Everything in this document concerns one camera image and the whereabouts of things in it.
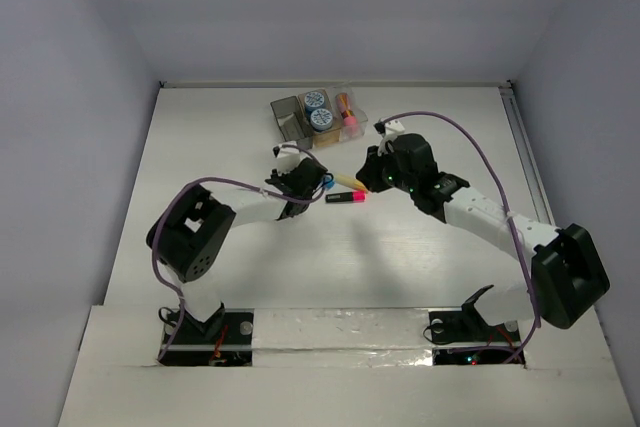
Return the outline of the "black blue highlighter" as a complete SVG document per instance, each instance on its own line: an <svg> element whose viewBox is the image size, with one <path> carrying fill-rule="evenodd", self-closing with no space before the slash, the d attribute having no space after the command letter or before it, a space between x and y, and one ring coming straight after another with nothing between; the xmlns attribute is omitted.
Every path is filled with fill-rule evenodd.
<svg viewBox="0 0 640 427"><path fill-rule="evenodd" d="M334 176L332 174L326 174L323 179L322 187L325 190L330 190L334 187L334 185L335 185Z"/></svg>

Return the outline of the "blue white round jar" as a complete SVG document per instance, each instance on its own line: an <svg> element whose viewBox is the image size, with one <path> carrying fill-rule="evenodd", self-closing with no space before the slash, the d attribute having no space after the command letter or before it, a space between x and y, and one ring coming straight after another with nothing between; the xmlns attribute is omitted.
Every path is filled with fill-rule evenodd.
<svg viewBox="0 0 640 427"><path fill-rule="evenodd" d="M333 126L333 114L326 108L314 109L309 115L309 122L316 132L325 132Z"/></svg>

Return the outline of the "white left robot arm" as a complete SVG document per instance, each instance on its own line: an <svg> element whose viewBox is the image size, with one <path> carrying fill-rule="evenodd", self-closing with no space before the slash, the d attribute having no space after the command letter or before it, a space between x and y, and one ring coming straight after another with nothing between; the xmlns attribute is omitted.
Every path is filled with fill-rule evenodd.
<svg viewBox="0 0 640 427"><path fill-rule="evenodd" d="M234 227L281 221L304 213L337 183L362 200L367 187L353 177L330 172L309 151L295 144L273 148L275 168L266 187L221 178L204 177L183 187L149 230L156 279L179 299L174 330L184 326L195 339L209 342L222 328L224 304L210 287L187 289L212 267Z"/></svg>

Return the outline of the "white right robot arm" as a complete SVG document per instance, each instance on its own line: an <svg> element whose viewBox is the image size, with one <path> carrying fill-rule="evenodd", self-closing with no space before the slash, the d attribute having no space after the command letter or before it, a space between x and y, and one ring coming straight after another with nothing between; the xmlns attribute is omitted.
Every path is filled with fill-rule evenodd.
<svg viewBox="0 0 640 427"><path fill-rule="evenodd" d="M520 264L521 283L503 289L489 285L472 295L472 307L460 315L462 331L470 338L482 339L504 322L529 319L568 329L610 289L585 228L544 224L491 200L463 178L440 170L419 134L368 147L357 178L374 193L406 193L420 212L480 238Z"/></svg>

